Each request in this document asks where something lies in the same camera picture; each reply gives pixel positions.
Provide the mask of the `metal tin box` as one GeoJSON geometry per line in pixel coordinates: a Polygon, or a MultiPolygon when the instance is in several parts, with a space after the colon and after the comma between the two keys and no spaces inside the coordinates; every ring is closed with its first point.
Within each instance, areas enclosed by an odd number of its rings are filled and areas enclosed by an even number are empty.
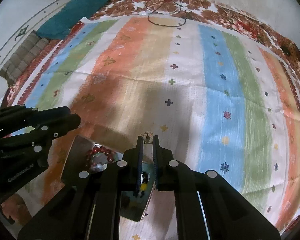
{"type": "MultiPolygon", "coordinates": [[[[119,161],[123,153],[98,142],[77,135],[64,163],[61,180],[67,184],[74,180],[82,171],[100,172],[107,168],[112,161],[119,161]]],[[[142,162],[139,192],[123,191],[121,194],[120,215],[135,222],[147,216],[147,207],[154,186],[153,164],[142,162]]]]}

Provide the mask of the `grey striped cushion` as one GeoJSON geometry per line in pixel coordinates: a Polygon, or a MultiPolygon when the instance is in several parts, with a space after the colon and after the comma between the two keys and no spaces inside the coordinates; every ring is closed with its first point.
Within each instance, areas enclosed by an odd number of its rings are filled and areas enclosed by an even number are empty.
{"type": "Polygon", "coordinates": [[[39,37],[35,31],[27,36],[0,70],[0,77],[7,81],[8,87],[16,83],[49,42],[50,39],[39,37]]]}

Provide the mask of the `teal fuzzy pillow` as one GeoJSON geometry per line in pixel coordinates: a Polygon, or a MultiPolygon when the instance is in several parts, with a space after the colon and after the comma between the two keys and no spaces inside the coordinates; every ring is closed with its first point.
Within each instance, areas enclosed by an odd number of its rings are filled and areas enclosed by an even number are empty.
{"type": "Polygon", "coordinates": [[[37,31],[37,35],[51,40],[63,40],[82,18],[90,18],[110,0],[71,0],[60,12],[47,20],[37,31]]]}

